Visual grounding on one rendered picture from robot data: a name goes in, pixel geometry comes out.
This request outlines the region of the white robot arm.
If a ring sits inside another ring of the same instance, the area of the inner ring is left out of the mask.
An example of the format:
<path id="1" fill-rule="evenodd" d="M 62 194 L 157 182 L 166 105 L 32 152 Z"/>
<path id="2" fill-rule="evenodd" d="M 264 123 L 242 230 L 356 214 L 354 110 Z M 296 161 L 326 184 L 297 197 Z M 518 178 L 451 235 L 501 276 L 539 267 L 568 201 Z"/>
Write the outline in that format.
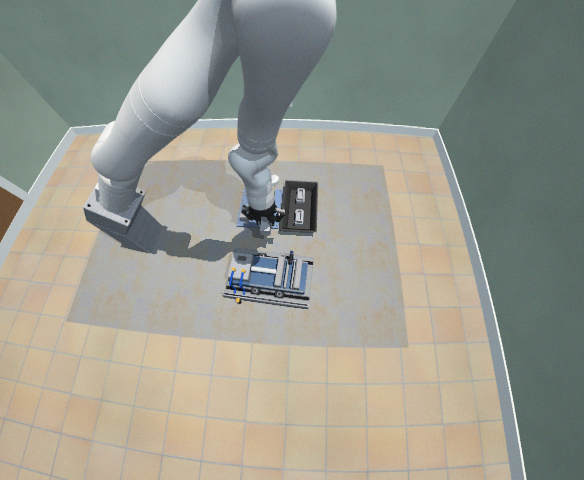
<path id="1" fill-rule="evenodd" d="M 204 115 L 240 55 L 239 143 L 228 160 L 248 204 L 270 208 L 279 177 L 267 166 L 278 157 L 283 117 L 330 43 L 336 19 L 336 0 L 198 0 L 94 145 L 96 201 L 112 213 L 130 208 L 144 165 Z"/>

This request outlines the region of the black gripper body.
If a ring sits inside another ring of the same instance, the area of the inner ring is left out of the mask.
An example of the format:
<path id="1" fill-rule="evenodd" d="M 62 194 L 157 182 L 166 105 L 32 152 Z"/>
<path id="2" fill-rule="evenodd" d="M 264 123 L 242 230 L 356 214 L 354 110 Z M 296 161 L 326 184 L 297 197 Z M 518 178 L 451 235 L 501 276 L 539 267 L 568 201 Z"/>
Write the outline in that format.
<path id="1" fill-rule="evenodd" d="M 265 215 L 270 214 L 270 216 L 272 216 L 273 214 L 275 214 L 277 212 L 277 210 L 275 209 L 275 207 L 277 208 L 277 206 L 275 205 L 275 200 L 273 205 L 266 209 L 266 210 L 255 210 L 253 209 L 250 205 L 249 205 L 249 211 L 254 213 L 255 215 L 260 215 L 260 217 L 265 217 Z"/>

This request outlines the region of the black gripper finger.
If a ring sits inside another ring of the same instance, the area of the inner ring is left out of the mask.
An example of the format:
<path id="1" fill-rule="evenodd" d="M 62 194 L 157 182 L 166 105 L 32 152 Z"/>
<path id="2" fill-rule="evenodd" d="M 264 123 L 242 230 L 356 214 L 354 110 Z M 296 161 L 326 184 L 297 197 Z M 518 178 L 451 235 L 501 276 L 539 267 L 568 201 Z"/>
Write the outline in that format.
<path id="1" fill-rule="evenodd" d="M 255 220 L 257 225 L 261 225 L 261 217 L 260 215 L 255 215 L 254 213 L 249 211 L 249 206 L 246 207 L 246 205 L 242 205 L 242 211 L 241 213 L 246 216 L 249 220 L 253 221 Z M 256 219 L 255 219 L 256 217 Z"/>
<path id="2" fill-rule="evenodd" d="M 275 209 L 277 210 L 276 216 L 274 216 L 274 214 L 272 216 L 270 216 L 270 214 L 265 215 L 267 220 L 269 220 L 270 227 L 273 227 L 275 222 L 279 222 L 285 216 L 284 207 L 282 207 L 281 209 L 275 207 Z"/>

